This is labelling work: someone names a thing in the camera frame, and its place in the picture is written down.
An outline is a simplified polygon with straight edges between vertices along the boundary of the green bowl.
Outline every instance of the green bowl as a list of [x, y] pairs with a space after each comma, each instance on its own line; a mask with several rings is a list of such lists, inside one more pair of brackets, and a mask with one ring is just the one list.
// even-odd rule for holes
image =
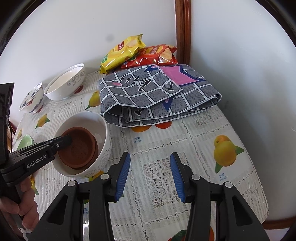
[[32, 137], [30, 137], [29, 135], [24, 135], [24, 137], [21, 139], [18, 147], [17, 147], [17, 150], [20, 150], [24, 147], [27, 147], [27, 146], [31, 146], [34, 144], [34, 140]]

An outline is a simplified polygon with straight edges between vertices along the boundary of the folded cloth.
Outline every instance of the folded cloth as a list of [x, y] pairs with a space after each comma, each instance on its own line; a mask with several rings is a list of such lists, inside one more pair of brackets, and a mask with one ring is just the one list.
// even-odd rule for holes
[[101, 113], [120, 127], [153, 125], [215, 106], [220, 93], [186, 64], [146, 65], [99, 81]]

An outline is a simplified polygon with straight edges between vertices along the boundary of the brown bowl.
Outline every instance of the brown bowl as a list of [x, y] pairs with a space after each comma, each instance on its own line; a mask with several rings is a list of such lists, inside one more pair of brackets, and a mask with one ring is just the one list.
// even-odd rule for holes
[[94, 156], [98, 145], [95, 137], [87, 129], [72, 127], [62, 134], [62, 136], [66, 135], [72, 137], [72, 144], [58, 151], [59, 157], [65, 165], [73, 169], [82, 169], [96, 160]]

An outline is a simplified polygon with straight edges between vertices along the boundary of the white bowl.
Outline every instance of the white bowl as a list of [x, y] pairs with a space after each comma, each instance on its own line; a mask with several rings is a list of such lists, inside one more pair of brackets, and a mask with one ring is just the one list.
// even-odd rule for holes
[[25, 113], [36, 113], [43, 105], [43, 97], [42, 83], [39, 83], [23, 99], [19, 110]]
[[46, 86], [44, 94], [51, 100], [68, 98], [80, 87], [84, 78], [84, 64], [74, 65], [55, 77]]
[[65, 165], [59, 158], [57, 153], [52, 161], [55, 169], [62, 175], [67, 177], [87, 178], [97, 174], [107, 163], [111, 154], [111, 135], [107, 122], [98, 113], [91, 111], [79, 112], [67, 119], [57, 130], [54, 137], [61, 136], [67, 129], [80, 126], [89, 130], [98, 143], [99, 156], [94, 163], [86, 170], [75, 170]]

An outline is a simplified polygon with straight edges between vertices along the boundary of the blue ridged rubber pad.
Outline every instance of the blue ridged rubber pad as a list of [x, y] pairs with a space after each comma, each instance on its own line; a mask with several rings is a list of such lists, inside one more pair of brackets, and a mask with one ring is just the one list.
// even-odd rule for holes
[[128, 177], [128, 171], [130, 166], [131, 166], [131, 155], [128, 153], [117, 179], [116, 194], [115, 194], [116, 201], [118, 201], [123, 194], [123, 190], [124, 190], [124, 186], [126, 185], [126, 179]]
[[178, 197], [181, 199], [181, 202], [184, 202], [185, 201], [184, 181], [183, 181], [180, 170], [177, 166], [176, 159], [173, 154], [171, 154], [171, 156], [170, 156], [170, 169], [173, 174], [174, 183], [176, 186]]

